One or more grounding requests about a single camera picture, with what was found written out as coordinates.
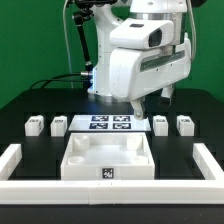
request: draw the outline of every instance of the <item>black and white pattern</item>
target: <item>black and white pattern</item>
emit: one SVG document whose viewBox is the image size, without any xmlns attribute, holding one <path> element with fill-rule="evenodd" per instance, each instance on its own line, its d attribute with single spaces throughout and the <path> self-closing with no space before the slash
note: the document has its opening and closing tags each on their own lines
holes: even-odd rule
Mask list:
<svg viewBox="0 0 224 224">
<path fill-rule="evenodd" d="M 114 169 L 113 168 L 103 168 L 102 169 L 103 179 L 113 179 L 114 178 Z"/>
<path fill-rule="evenodd" d="M 63 123 L 64 120 L 55 120 L 55 123 Z"/>
<path fill-rule="evenodd" d="M 114 116 L 113 121 L 129 122 L 129 121 L 131 121 L 131 118 L 130 118 L 130 116 Z"/>
<path fill-rule="evenodd" d="M 109 121 L 109 116 L 92 116 L 91 121 L 96 121 L 96 122 Z"/>
<path fill-rule="evenodd" d="M 113 123 L 113 129 L 131 129 L 131 123 Z"/>
<path fill-rule="evenodd" d="M 156 119 L 156 122 L 165 122 L 165 119 Z"/>
<path fill-rule="evenodd" d="M 189 119 L 181 119 L 182 122 L 190 122 Z"/>
<path fill-rule="evenodd" d="M 39 121 L 40 121 L 39 119 L 30 119 L 29 122 L 33 122 L 33 123 L 35 123 L 35 122 L 39 122 Z"/>
<path fill-rule="evenodd" d="M 108 129 L 108 123 L 91 123 L 89 129 Z"/>
</svg>

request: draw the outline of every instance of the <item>green wall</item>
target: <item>green wall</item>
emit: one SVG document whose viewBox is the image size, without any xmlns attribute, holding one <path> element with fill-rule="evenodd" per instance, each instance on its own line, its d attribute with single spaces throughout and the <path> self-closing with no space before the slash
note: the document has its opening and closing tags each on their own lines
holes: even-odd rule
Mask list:
<svg viewBox="0 0 224 224">
<path fill-rule="evenodd" d="M 68 73 L 63 34 L 64 0 L 0 1 L 0 108 L 38 80 Z M 178 88 L 199 88 L 224 102 L 224 8 L 223 0 L 208 0 L 194 9 L 198 35 L 196 59 L 190 77 Z M 67 10 L 70 21 L 72 12 Z M 126 16 L 126 10 L 118 10 Z M 73 71 L 84 68 L 76 28 L 68 22 Z M 85 24 L 93 62 L 97 60 L 96 31 L 93 22 Z M 70 84 L 54 84 L 68 87 Z"/>
</svg>

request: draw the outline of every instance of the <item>black table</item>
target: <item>black table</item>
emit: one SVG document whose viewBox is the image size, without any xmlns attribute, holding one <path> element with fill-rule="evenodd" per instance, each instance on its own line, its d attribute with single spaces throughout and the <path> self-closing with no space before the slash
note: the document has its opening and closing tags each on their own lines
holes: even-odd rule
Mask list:
<svg viewBox="0 0 224 224">
<path fill-rule="evenodd" d="M 156 165 L 156 179 L 203 179 L 192 159 L 193 143 L 203 142 L 219 165 L 224 166 L 224 104 L 202 90 L 176 90 L 172 106 L 158 106 L 157 94 L 146 97 L 150 123 L 165 115 L 169 136 L 147 132 Z M 36 89 L 20 94 L 0 110 L 0 154 L 11 143 L 21 143 L 23 159 L 11 180 L 58 180 L 70 131 L 51 137 L 50 123 L 65 115 L 132 114 L 128 103 L 108 104 L 88 99 L 84 90 Z M 24 124 L 32 115 L 43 115 L 45 128 L 38 137 L 26 137 Z M 196 125 L 194 137 L 181 137 L 176 117 L 188 115 Z M 0 223 L 223 223 L 223 205 L 1 205 Z"/>
</svg>

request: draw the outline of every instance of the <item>small white block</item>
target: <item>small white block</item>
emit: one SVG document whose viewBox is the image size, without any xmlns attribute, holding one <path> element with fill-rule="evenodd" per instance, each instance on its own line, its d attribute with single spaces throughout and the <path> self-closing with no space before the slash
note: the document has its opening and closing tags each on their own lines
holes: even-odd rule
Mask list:
<svg viewBox="0 0 224 224">
<path fill-rule="evenodd" d="M 177 116 L 177 129 L 181 136 L 194 136 L 194 123 L 189 116 Z"/>
<path fill-rule="evenodd" d="M 31 116 L 25 124 L 26 136 L 39 136 L 44 128 L 44 117 L 41 115 Z"/>
<path fill-rule="evenodd" d="M 67 117 L 55 117 L 51 122 L 51 136 L 63 137 L 67 130 Z"/>
<path fill-rule="evenodd" d="M 153 117 L 153 129 L 155 136 L 168 136 L 168 122 L 165 116 Z"/>
</svg>

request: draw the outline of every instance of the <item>cable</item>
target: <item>cable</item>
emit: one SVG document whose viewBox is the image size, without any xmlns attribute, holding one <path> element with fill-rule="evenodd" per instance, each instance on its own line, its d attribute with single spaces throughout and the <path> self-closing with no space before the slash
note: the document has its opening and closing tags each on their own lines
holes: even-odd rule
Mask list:
<svg viewBox="0 0 224 224">
<path fill-rule="evenodd" d="M 195 29 L 195 23 L 194 23 L 194 15 L 193 15 L 192 6 L 191 6 L 191 0 L 187 0 L 187 5 L 188 5 L 189 14 L 190 14 L 190 23 L 191 23 L 191 29 L 192 29 L 191 61 L 194 61 L 194 58 L 196 55 L 197 36 L 196 36 L 196 29 Z"/>
<path fill-rule="evenodd" d="M 81 76 L 81 73 L 76 72 L 73 74 L 64 74 L 64 75 L 57 75 L 52 77 L 51 79 L 61 79 L 61 78 L 67 78 L 67 77 L 75 77 L 75 76 Z M 40 88 L 43 89 L 44 87 L 46 87 L 49 83 L 51 83 L 51 81 L 46 81 Z"/>
<path fill-rule="evenodd" d="M 33 87 L 41 82 L 89 82 L 88 80 L 80 80 L 80 81 L 71 81 L 71 80 L 60 80 L 60 79 L 43 79 L 35 82 L 29 89 L 33 89 Z"/>
<path fill-rule="evenodd" d="M 84 15 L 81 11 L 80 12 L 75 12 L 75 13 L 73 13 L 72 19 L 74 20 L 74 22 L 76 24 L 76 27 L 78 29 L 79 39 L 80 39 L 80 42 L 81 42 L 83 56 L 84 56 L 84 60 L 85 60 L 86 71 L 90 72 L 90 71 L 93 70 L 93 65 L 92 65 L 92 62 L 90 60 L 88 45 L 87 45 L 87 42 L 86 42 L 86 36 L 85 36 L 85 33 L 84 33 L 84 29 L 83 29 L 83 23 L 85 21 L 90 20 L 91 15 L 92 15 L 92 11 L 89 10 L 85 14 L 86 15 Z"/>
<path fill-rule="evenodd" d="M 70 47 L 69 47 L 69 42 L 68 42 L 68 32 L 67 32 L 67 25 L 66 25 L 66 18 L 65 18 L 65 10 L 66 10 L 68 1 L 69 0 L 65 1 L 65 4 L 64 4 L 64 7 L 63 7 L 63 26 L 64 26 L 65 44 L 66 44 L 67 56 L 68 56 L 69 73 L 72 74 L 71 53 L 70 53 Z"/>
</svg>

